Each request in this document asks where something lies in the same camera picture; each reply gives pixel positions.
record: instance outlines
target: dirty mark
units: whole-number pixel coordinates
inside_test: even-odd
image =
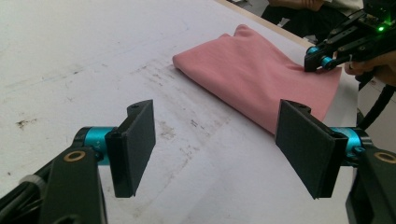
[[[21,121],[19,121],[19,122],[16,122],[15,124],[17,124],[17,126],[18,126],[20,129],[23,130],[23,128],[24,128],[26,125],[35,123],[36,121],[37,121],[37,119],[31,119],[31,120],[23,119],[23,120],[21,120]]]
[[[185,151],[182,147],[179,149],[184,155],[186,155],[188,161],[192,159],[192,152],[191,151]]]
[[[161,83],[161,82],[158,82],[157,80],[154,80],[154,79],[152,79],[152,78],[148,78],[148,80],[150,81],[150,82],[153,82],[153,83],[155,83],[155,84],[157,84],[157,85],[160,85],[160,86],[163,86],[163,84]]]
[[[158,78],[158,79],[162,79],[158,74],[154,74],[153,76]]]
[[[161,137],[163,137],[164,139],[171,140],[176,136],[175,130],[169,127],[165,121],[160,121],[160,127],[161,127]]]
[[[143,209],[140,207],[136,207],[136,209],[134,210],[133,216],[134,216],[134,218],[138,218],[142,215],[142,213],[143,213]]]
[[[147,66],[147,65],[144,65],[144,66],[139,67],[138,69],[134,70],[134,71],[131,72],[130,74],[131,74],[131,75],[134,75],[134,74],[136,74],[136,73],[140,73],[142,70],[146,70],[147,68],[148,68],[148,66]]]
[[[181,164],[180,171],[183,170],[183,169],[187,166],[187,164],[189,164],[189,161],[190,161],[191,159],[192,159],[192,158],[188,158],[188,159],[184,160],[183,164]]]
[[[170,78],[172,78],[172,79],[175,79],[175,77],[172,76],[172,75],[167,74],[167,76],[170,77]]]
[[[198,126],[198,123],[197,122],[195,122],[195,120],[191,120],[191,125],[192,126],[194,126],[195,128]]]

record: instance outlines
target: brass screw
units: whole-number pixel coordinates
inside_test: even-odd
[[[79,161],[85,157],[85,151],[72,151],[64,156],[64,161]]]
[[[396,157],[386,152],[376,152],[374,156],[381,161],[396,164]]]

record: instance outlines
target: black wire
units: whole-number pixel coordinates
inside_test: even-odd
[[[355,76],[355,79],[359,81],[359,91],[361,91],[361,89],[363,89],[363,87],[365,87],[367,83],[373,79],[375,71],[376,68],[374,68],[374,70],[371,72],[363,73],[361,76]]]
[[[35,172],[35,175],[47,181],[50,175],[51,164],[52,161]],[[32,199],[39,198],[39,195],[40,189],[35,184],[28,182],[20,183],[14,190],[0,199],[0,223],[10,221]]]
[[[38,223],[42,199],[30,200],[23,208],[19,209],[18,214],[12,216],[9,224]]]
[[[370,109],[370,111],[367,113],[364,119],[358,124],[358,127],[361,128],[362,130],[366,130],[368,127],[370,127],[370,125],[376,120],[376,118],[378,118],[381,112],[385,109],[385,106],[387,106],[388,102],[392,98],[393,93],[395,91],[396,91],[396,87],[386,85],[382,90],[381,94],[378,96],[378,99],[376,100],[373,107]]]

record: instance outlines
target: pink fabric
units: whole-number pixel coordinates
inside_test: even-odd
[[[234,36],[189,49],[174,66],[270,133],[275,133],[280,99],[312,108],[323,120],[337,90],[341,69],[306,73],[263,36],[239,25]]]

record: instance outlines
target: black cable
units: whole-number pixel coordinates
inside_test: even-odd
[[[396,87],[386,85],[382,90],[381,94],[378,96],[378,99],[376,100],[373,107],[370,109],[370,111],[367,113],[364,119],[358,124],[358,127],[361,128],[362,130],[366,130],[368,127],[370,127],[370,125],[376,120],[376,118],[378,118],[381,112],[385,109],[385,106],[387,106],[388,102],[392,98],[393,93],[395,91],[396,91]]]
[[[35,175],[46,181],[50,175],[51,164],[52,161],[35,172]],[[14,190],[0,199],[0,223],[10,221],[32,199],[39,198],[39,195],[40,190],[35,184],[29,182],[20,183]]]
[[[359,81],[359,91],[373,79],[375,74],[375,69],[371,72],[363,73],[361,76],[355,76],[355,79]]]

